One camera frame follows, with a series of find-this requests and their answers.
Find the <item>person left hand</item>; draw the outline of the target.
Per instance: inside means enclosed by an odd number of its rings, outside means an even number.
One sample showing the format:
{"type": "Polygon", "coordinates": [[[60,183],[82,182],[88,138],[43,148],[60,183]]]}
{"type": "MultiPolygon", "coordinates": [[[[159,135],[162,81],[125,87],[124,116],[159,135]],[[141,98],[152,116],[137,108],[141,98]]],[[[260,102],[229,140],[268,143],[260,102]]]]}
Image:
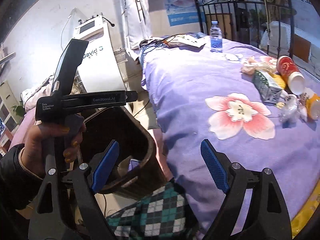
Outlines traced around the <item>person left hand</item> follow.
{"type": "MultiPolygon", "coordinates": [[[[74,162],[80,150],[82,133],[86,130],[82,124],[71,142],[60,151],[65,163],[74,162]]],[[[46,158],[54,153],[54,139],[69,134],[70,128],[58,124],[41,123],[32,126],[25,140],[24,148],[19,153],[19,163],[29,173],[43,177],[46,174],[46,158]]]]}

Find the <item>black jacket left forearm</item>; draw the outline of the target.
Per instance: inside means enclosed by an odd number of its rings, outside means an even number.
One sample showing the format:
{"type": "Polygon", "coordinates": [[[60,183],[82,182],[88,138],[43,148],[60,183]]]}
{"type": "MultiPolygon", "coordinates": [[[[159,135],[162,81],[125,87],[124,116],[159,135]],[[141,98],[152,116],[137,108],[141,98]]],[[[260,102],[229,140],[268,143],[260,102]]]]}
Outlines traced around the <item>black jacket left forearm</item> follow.
{"type": "Polygon", "coordinates": [[[42,178],[21,161],[24,144],[13,146],[1,157],[1,202],[9,210],[23,210],[36,197],[42,178]]]}

